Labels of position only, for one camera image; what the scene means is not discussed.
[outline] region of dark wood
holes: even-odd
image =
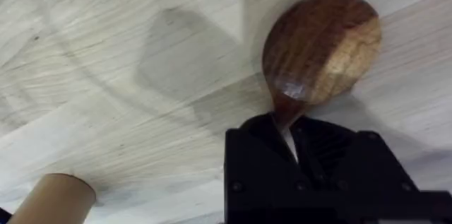
[[[350,89],[381,42],[377,12],[363,0],[302,0],[281,16],[263,51],[263,73],[281,127]]]

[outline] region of screw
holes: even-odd
[[[379,135],[375,132],[369,132],[367,135],[370,139],[377,139],[379,138]]]
[[[243,184],[240,182],[233,182],[231,185],[231,189],[234,192],[241,192],[243,190]]]
[[[404,182],[402,183],[402,189],[405,191],[411,191],[412,188],[408,183]]]
[[[303,182],[297,182],[297,183],[295,184],[295,188],[296,188],[297,190],[299,190],[299,191],[302,191],[302,190],[305,190],[305,189],[306,189],[306,187],[304,186]]]

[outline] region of cardboard tube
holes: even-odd
[[[94,190],[79,178],[45,175],[8,224],[81,224],[95,200]]]

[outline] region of spoon bowl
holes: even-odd
[[[377,12],[363,0],[302,0],[273,26],[262,67],[281,128],[350,89],[379,52]]]

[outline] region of light wooden surface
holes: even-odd
[[[0,206],[67,172],[88,223],[222,218],[223,134],[270,109],[260,54],[297,0],[0,0]],[[452,189],[452,0],[367,0],[382,53],[311,115],[378,129],[424,189]]]

